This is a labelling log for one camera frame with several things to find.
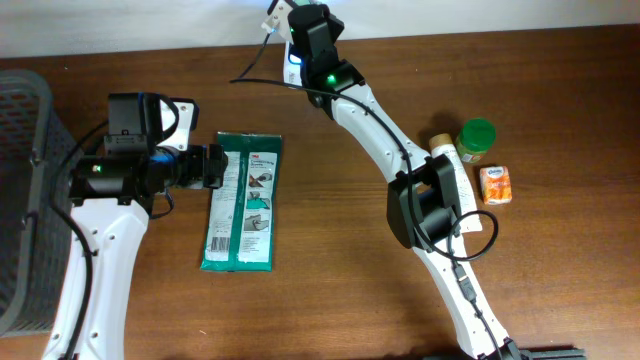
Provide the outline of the white barcode scanner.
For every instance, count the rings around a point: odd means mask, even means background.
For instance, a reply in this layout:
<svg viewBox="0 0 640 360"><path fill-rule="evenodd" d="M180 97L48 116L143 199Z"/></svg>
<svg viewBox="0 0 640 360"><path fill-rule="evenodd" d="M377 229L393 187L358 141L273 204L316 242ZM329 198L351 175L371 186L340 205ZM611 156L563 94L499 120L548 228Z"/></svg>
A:
<svg viewBox="0 0 640 360"><path fill-rule="evenodd" d="M296 86L302 85L301 80L302 59L292 42L285 43L285 54L283 61L283 81Z"/></svg>

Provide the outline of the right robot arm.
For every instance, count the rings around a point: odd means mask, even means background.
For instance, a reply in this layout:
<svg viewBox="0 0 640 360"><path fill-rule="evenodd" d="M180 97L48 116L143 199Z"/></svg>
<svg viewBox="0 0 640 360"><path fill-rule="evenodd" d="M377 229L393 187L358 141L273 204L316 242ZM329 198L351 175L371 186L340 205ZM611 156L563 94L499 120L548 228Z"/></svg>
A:
<svg viewBox="0 0 640 360"><path fill-rule="evenodd" d="M467 254L455 171L444 155L415 145L377 103L360 72L335 46L344 25L318 2L294 3L289 35L302 58L301 83L310 102L345 128L388 183L387 221L398 241L428 269L454 322L461 350L472 359L521 359L522 351L495 319Z"/></svg>

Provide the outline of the grey plastic mesh basket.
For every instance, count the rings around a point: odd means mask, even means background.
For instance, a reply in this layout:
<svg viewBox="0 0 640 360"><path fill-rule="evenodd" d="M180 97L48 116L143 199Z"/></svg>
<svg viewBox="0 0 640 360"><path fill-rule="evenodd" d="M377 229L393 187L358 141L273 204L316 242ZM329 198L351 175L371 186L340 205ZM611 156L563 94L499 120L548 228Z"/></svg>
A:
<svg viewBox="0 0 640 360"><path fill-rule="evenodd" d="M54 173L76 141L53 108L47 82L28 70L1 73L1 334L53 327L70 251L70 228L49 197L69 209Z"/></svg>

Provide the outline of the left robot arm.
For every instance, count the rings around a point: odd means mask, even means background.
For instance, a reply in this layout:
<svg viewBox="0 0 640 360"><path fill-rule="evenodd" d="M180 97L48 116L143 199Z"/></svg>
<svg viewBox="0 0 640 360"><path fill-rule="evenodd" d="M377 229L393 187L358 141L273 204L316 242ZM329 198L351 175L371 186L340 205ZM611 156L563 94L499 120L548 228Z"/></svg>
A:
<svg viewBox="0 0 640 360"><path fill-rule="evenodd" d="M69 181L70 253L46 359L121 359L130 288L142 240L158 218L157 196L173 188L218 189L228 158L217 144L192 145L199 107L159 93L114 93L98 126L99 148L59 175Z"/></svg>

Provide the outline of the orange snack packet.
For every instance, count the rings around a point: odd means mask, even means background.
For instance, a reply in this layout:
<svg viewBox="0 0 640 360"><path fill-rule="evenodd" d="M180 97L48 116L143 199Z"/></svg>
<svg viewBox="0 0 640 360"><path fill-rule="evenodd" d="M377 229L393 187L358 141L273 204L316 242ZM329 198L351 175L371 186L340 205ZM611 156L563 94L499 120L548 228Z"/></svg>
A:
<svg viewBox="0 0 640 360"><path fill-rule="evenodd" d="M501 205L512 201L511 179L506 166L482 168L480 170L480 184L485 204Z"/></svg>

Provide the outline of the green lid jar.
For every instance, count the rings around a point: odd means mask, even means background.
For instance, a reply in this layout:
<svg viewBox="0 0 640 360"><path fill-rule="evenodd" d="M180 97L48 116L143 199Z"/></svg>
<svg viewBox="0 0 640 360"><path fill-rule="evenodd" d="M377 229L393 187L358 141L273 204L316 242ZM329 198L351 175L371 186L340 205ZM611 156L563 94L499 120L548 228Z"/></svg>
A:
<svg viewBox="0 0 640 360"><path fill-rule="evenodd" d="M460 159L466 163L481 160L496 140L494 125L484 118L467 121L454 142Z"/></svg>

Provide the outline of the white cream tube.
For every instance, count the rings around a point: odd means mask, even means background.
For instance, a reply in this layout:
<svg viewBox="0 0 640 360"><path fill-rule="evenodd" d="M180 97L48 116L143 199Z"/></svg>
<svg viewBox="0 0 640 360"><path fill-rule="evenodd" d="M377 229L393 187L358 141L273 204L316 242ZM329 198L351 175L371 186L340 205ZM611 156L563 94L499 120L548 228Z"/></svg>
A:
<svg viewBox="0 0 640 360"><path fill-rule="evenodd" d="M461 214L465 215L469 212L476 211L477 204L471 181L464 169L463 163L457 153L451 136L443 133L432 137L429 140L429 148L433 157L445 155L454 167L461 205Z"/></svg>

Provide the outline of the green glove package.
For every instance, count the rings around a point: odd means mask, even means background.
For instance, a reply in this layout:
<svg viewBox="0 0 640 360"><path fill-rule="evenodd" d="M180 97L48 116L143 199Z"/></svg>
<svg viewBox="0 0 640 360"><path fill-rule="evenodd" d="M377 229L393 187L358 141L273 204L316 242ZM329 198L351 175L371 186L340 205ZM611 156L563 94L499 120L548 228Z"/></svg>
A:
<svg viewBox="0 0 640 360"><path fill-rule="evenodd" d="M220 132L229 163L212 192L200 269L270 272L274 208L283 139L271 134Z"/></svg>

